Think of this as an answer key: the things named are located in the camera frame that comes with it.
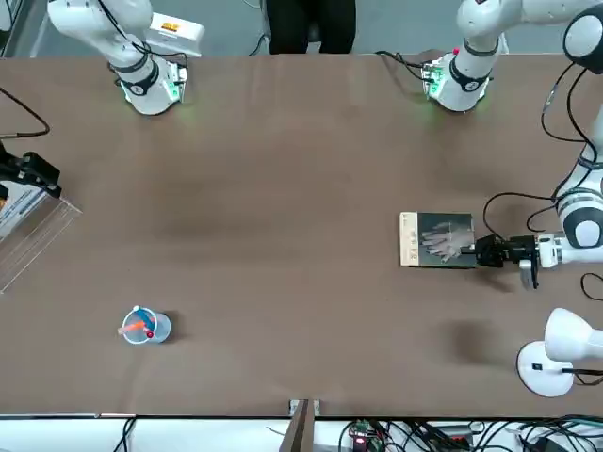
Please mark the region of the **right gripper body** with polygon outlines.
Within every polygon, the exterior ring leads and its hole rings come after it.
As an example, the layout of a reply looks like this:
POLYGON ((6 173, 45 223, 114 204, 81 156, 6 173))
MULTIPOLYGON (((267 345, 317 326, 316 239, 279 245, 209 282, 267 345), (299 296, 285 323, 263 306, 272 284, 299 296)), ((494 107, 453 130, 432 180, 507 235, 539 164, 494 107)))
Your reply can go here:
POLYGON ((9 153, 3 143, 0 143, 1 180, 11 182, 25 182, 26 175, 24 164, 28 156, 17 156, 9 153))

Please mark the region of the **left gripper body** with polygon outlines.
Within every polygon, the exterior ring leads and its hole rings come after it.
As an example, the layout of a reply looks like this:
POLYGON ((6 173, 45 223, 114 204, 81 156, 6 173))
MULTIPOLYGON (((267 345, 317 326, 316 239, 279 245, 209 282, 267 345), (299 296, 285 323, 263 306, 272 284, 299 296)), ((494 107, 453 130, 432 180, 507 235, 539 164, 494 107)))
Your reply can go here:
POLYGON ((538 248, 534 235, 512 236, 506 241, 507 259, 514 264, 528 261, 537 266, 538 248))

